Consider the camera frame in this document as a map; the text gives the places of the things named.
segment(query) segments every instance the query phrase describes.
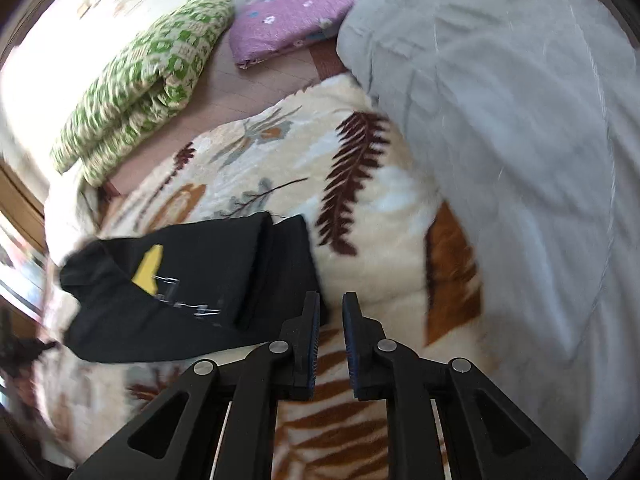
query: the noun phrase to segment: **green and white fabric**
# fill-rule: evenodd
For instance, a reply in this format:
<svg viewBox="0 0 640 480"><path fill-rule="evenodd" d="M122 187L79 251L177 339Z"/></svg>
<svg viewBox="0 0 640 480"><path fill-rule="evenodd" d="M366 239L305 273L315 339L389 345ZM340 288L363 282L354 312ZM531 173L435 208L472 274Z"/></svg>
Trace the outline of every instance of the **green and white fabric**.
<svg viewBox="0 0 640 480"><path fill-rule="evenodd" d="M188 0L139 33L89 86L50 152L57 171L78 158L100 186L191 97L207 57L233 19L232 0Z"/></svg>

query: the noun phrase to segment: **dark brown fern leaf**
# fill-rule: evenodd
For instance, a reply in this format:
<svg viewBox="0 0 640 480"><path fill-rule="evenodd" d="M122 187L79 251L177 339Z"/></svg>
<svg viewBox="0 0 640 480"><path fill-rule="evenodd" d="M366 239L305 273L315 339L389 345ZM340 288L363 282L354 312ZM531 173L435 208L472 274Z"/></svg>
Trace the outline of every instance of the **dark brown fern leaf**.
<svg viewBox="0 0 640 480"><path fill-rule="evenodd" d="M389 141L382 136L387 119L369 112L354 112L338 126L340 150L334 155L332 171L324 188L322 211L316 222L320 245L329 244L338 254L355 256L356 247L346 236L353 224L356 194L364 189L364 180L380 167L378 159Z"/></svg>

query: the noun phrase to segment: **fleece blanket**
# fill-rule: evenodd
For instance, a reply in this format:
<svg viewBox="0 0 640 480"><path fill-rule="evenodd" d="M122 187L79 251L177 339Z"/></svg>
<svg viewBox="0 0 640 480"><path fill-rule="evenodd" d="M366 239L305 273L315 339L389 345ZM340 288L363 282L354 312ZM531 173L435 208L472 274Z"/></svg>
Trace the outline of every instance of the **fleece blanket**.
<svg viewBox="0 0 640 480"><path fill-rule="evenodd" d="M278 480L387 477L385 403L357 402L349 387L345 291L358 293L364 314L379 319L389 337L424 357L463 355L485 371L495 366L478 330L483 306L473 249L433 178L414 165L401 134L348 75L201 134L113 207L100 232L82 220L91 211L86 201L70 197L93 190L72 177L62 176L47 204L47 237L66 235L66 248L56 245L59 264L96 235L140 236L261 210L274 221L305 216L332 318L321 332L312 402L278 406ZM54 287L43 336L62 338L77 309ZM224 364L248 350L210 357ZM189 364L94 364L55 349L36 364L36 397L58 441L80 462Z"/></svg>
<svg viewBox="0 0 640 480"><path fill-rule="evenodd" d="M84 178L100 186L142 140L189 101L232 0L188 0L140 32L89 86L53 143L60 173L78 158Z"/></svg>
<svg viewBox="0 0 640 480"><path fill-rule="evenodd" d="M640 433L640 74L597 0L358 0L338 54L476 249L490 377L590 479Z"/></svg>

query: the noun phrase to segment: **triangular cutout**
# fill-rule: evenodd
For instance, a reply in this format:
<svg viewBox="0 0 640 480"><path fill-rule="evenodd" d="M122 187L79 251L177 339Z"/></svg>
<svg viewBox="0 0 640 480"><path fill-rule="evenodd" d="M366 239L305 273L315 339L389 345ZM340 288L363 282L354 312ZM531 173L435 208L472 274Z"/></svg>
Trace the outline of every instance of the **triangular cutout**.
<svg viewBox="0 0 640 480"><path fill-rule="evenodd" d="M169 399L144 426L131 435L129 447L158 460L164 458L188 399L187 392L179 392Z"/></svg>
<svg viewBox="0 0 640 480"><path fill-rule="evenodd" d="M474 397L496 455L507 456L530 446L531 440L527 434L484 390L476 390Z"/></svg>

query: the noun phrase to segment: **yellow graphic print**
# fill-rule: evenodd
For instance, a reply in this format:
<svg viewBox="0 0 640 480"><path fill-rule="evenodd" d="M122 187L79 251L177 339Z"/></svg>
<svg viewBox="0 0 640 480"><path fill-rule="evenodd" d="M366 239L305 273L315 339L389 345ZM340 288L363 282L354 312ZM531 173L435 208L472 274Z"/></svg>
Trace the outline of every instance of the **yellow graphic print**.
<svg viewBox="0 0 640 480"><path fill-rule="evenodd" d="M142 257L138 270L131 280L142 290L152 296L155 296L158 293L158 285L156 285L154 276L158 273L161 261L162 245L156 244Z"/></svg>

